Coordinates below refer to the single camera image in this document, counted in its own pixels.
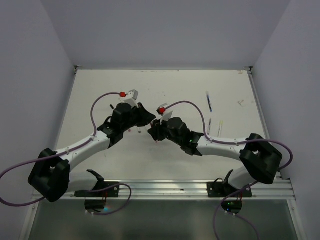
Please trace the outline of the dark purple gel pen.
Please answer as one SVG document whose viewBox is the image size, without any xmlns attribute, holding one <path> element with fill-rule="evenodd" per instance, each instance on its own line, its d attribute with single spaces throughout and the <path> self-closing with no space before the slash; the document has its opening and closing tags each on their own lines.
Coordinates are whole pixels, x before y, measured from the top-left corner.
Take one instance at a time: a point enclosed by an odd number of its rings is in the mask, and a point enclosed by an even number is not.
<svg viewBox="0 0 320 240">
<path fill-rule="evenodd" d="M 206 129 L 206 134 L 209 135 L 211 132 L 211 124 L 212 124 L 212 118 L 209 119 L 207 129 Z"/>
</svg>

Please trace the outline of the blue gel pen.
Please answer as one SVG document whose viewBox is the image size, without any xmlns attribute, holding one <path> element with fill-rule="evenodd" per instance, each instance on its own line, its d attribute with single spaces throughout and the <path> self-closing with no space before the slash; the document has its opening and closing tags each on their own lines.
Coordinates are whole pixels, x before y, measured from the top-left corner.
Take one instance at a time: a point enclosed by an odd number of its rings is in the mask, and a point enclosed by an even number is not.
<svg viewBox="0 0 320 240">
<path fill-rule="evenodd" d="M 205 94 L 206 94 L 206 99 L 207 99 L 209 111 L 210 111 L 210 113 L 213 113 L 213 108 L 212 108 L 212 103 L 211 103 L 211 98 L 210 98 L 209 91 L 206 91 Z"/>
</svg>

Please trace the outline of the yellow capped white marker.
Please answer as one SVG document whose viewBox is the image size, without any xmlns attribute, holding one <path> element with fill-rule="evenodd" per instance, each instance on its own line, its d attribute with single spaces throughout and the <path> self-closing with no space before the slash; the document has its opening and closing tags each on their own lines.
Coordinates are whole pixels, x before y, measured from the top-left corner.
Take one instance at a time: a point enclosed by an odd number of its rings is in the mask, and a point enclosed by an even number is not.
<svg viewBox="0 0 320 240">
<path fill-rule="evenodd" d="M 219 138 L 221 137 L 222 129 L 223 129 L 223 121 L 221 120 L 221 121 L 219 122 L 218 133 L 217 133 L 217 136 L 218 136 Z"/>
</svg>

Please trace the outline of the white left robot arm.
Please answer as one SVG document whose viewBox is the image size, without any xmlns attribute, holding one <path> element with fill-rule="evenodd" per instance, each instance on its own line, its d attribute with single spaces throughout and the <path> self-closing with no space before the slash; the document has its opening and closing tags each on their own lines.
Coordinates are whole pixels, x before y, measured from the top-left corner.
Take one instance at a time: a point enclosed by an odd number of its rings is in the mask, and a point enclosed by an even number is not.
<svg viewBox="0 0 320 240">
<path fill-rule="evenodd" d="M 85 178 L 81 179 L 72 175 L 72 170 L 93 155 L 113 147 L 123 139 L 127 130 L 145 127 L 155 118 L 141 103 L 137 106 L 119 103 L 112 115 L 88 138 L 66 150 L 43 150 L 28 177 L 28 183 L 51 203 L 68 192 L 89 192 L 95 197 L 101 195 L 107 186 L 101 175 L 89 169 L 85 172 Z"/>
</svg>

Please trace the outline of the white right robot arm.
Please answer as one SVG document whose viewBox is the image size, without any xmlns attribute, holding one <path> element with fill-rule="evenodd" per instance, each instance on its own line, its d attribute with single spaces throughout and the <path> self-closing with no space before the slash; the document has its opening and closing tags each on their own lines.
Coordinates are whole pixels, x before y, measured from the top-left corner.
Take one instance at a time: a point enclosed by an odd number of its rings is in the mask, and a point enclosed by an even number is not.
<svg viewBox="0 0 320 240">
<path fill-rule="evenodd" d="M 169 140 L 190 156 L 218 156 L 240 161 L 243 166 L 230 170 L 222 182 L 213 185 L 221 195 L 235 196 L 254 182 L 271 185 L 282 161 L 282 154 L 260 135 L 252 133 L 245 141 L 233 145 L 209 141 L 203 133 L 191 131 L 179 118 L 155 120 L 149 134 L 155 141 Z"/>
</svg>

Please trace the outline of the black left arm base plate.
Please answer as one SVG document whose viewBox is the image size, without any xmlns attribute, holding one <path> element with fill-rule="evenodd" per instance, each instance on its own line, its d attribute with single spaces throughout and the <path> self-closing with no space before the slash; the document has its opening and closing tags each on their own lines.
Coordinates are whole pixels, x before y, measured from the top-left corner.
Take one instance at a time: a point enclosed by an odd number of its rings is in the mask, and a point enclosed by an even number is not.
<svg viewBox="0 0 320 240">
<path fill-rule="evenodd" d="M 107 206 L 107 198 L 117 198 L 119 196 L 119 182 L 102 182 L 99 183 L 94 190 L 100 190 L 104 188 L 109 189 L 99 192 L 89 192 L 88 190 L 78 190 L 74 193 L 77 198 L 84 198 L 85 210 L 89 213 L 106 213 L 110 210 Z"/>
</svg>

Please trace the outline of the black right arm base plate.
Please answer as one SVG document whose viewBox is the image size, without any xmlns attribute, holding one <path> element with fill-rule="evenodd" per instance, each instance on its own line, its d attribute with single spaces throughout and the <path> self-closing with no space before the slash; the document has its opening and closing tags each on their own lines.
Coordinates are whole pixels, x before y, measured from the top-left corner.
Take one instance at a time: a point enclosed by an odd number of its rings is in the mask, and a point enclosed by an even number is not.
<svg viewBox="0 0 320 240">
<path fill-rule="evenodd" d="M 237 191 L 236 188 L 230 186 L 228 183 L 224 183 L 221 178 L 217 178 L 215 181 L 207 182 L 206 190 L 209 198 L 222 199 Z M 242 210 L 243 198 L 251 198 L 252 196 L 252 190 L 250 188 L 246 188 L 242 192 L 231 196 L 232 198 L 235 198 L 235 200 L 225 200 L 221 204 L 221 208 L 227 213 L 237 215 Z"/>
</svg>

